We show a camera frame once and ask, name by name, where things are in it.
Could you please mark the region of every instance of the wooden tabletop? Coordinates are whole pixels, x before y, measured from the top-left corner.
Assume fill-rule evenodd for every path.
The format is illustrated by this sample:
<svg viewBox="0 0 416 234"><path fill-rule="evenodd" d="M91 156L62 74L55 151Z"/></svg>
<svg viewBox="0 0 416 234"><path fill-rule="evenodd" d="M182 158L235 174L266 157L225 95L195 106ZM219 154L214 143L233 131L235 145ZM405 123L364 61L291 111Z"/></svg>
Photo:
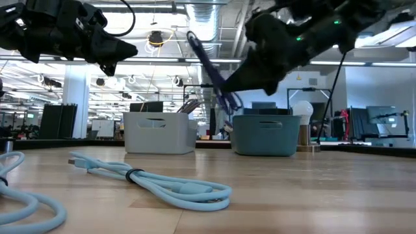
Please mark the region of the wooden tabletop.
<svg viewBox="0 0 416 234"><path fill-rule="evenodd" d="M67 164L69 151L125 161L165 176L230 185L231 205L184 211L143 188ZM416 233L416 160L341 152L290 158L247 157L231 150L187 155L126 155L121 147L24 151L9 186L47 194L68 210L52 233L245 234ZM0 198L0 212L21 204ZM21 223L51 218L43 208Z"/></svg>

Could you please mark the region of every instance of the bin handle cutout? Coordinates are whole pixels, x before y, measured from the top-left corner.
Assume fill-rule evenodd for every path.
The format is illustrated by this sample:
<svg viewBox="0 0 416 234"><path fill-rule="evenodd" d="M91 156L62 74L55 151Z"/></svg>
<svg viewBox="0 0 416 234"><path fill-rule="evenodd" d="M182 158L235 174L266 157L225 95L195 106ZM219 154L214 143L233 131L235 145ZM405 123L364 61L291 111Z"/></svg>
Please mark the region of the bin handle cutout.
<svg viewBox="0 0 416 234"><path fill-rule="evenodd" d="M261 129L282 129L283 124L280 121L260 121Z"/></svg>
<svg viewBox="0 0 416 234"><path fill-rule="evenodd" d="M139 128L161 129L166 127L166 121L161 118L146 118L137 122Z"/></svg>

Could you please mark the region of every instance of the white storage bin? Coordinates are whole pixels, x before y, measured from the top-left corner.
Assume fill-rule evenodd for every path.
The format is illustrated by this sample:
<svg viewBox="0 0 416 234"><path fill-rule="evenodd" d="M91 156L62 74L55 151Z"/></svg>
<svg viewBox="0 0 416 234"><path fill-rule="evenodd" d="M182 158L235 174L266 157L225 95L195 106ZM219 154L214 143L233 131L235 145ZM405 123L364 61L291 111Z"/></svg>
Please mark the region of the white storage bin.
<svg viewBox="0 0 416 234"><path fill-rule="evenodd" d="M125 112L128 153L185 154L195 150L198 123L185 113Z"/></svg>

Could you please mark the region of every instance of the coiled cable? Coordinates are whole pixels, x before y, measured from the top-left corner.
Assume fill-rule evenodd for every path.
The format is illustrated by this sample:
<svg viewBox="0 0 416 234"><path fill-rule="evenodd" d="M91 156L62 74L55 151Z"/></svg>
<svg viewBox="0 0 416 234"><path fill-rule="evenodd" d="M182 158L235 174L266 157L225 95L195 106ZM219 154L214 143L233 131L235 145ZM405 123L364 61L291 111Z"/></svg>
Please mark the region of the coiled cable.
<svg viewBox="0 0 416 234"><path fill-rule="evenodd" d="M242 100L240 96L236 93L227 93L220 90L221 86L225 83L226 80L221 76L220 72L218 72L218 70L209 60L207 53L203 49L202 42L192 31L187 33L187 40L196 56L200 59L202 66L205 68L209 78L211 78L211 81L213 82L214 93L218 100L218 104L220 104L226 114L234 114L235 111L238 111L242 108ZM234 96L237 97L240 105L237 104Z"/></svg>
<svg viewBox="0 0 416 234"><path fill-rule="evenodd" d="M170 205L193 211L218 211L229 205L232 189L227 185L156 175L132 168L124 162L103 162L99 159L71 152L70 160L78 168L91 174L107 176L123 181L134 181Z"/></svg>
<svg viewBox="0 0 416 234"><path fill-rule="evenodd" d="M34 192L20 192L7 185L6 175L9 171L19 166L25 159L25 155L20 152L11 152L0 155L0 161L17 156L18 159L8 166L0 163L0 195L6 196L16 201L21 201L27 206L11 213L0 213L0 233L26 234L26 233L45 233L57 228L66 220L65 207L57 200ZM35 224L23 224L15 226L5 226L31 216L39 208L39 203L43 203L55 212L55 217Z"/></svg>

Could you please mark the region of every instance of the plastic bin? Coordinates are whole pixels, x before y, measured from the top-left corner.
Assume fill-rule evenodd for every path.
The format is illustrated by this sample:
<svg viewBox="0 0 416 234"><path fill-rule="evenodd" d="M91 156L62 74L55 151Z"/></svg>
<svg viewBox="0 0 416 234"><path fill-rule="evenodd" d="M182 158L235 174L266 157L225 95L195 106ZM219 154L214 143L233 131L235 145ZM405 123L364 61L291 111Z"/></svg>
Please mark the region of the plastic bin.
<svg viewBox="0 0 416 234"><path fill-rule="evenodd" d="M300 116L234 116L233 125L231 145L238 154L288 157L296 153Z"/></svg>
<svg viewBox="0 0 416 234"><path fill-rule="evenodd" d="M125 112L128 153L186 154L195 150L198 123L185 113Z"/></svg>

